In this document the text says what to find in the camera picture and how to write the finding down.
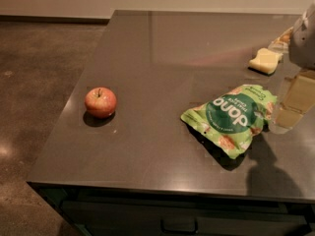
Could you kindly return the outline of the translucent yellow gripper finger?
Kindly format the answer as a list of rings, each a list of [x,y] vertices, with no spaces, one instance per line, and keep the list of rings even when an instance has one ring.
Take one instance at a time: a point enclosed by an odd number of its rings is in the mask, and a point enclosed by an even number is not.
[[[274,39],[268,46],[268,49],[278,53],[288,53],[288,46],[293,28],[285,30],[279,37]]]
[[[315,105],[315,71],[302,69],[285,78],[280,88],[269,129],[275,134],[290,131]]]

